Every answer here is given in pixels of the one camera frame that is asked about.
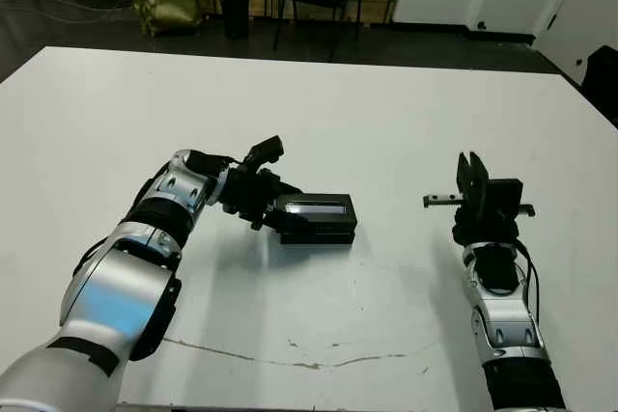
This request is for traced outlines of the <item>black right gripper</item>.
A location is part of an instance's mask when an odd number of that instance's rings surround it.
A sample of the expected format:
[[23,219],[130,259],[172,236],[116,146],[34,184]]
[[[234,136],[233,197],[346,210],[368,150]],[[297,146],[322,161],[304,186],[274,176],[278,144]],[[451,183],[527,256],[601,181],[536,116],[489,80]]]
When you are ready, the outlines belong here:
[[423,207],[455,206],[453,239],[458,244],[480,242],[514,243],[519,238],[517,217],[536,215],[534,206],[521,203],[523,183],[519,179],[490,179],[480,156],[470,159],[459,154],[457,186],[459,194],[429,194]]

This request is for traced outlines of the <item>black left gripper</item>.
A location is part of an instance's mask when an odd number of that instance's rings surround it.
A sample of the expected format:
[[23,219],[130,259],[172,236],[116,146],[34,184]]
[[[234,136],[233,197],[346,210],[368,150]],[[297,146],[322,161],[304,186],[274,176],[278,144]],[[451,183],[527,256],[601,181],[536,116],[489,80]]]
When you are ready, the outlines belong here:
[[303,191],[281,181],[268,169],[254,173],[242,167],[230,168],[218,202],[223,210],[238,215],[259,230],[262,226],[282,233],[285,229],[286,212],[274,209],[275,200],[281,195],[297,195]]

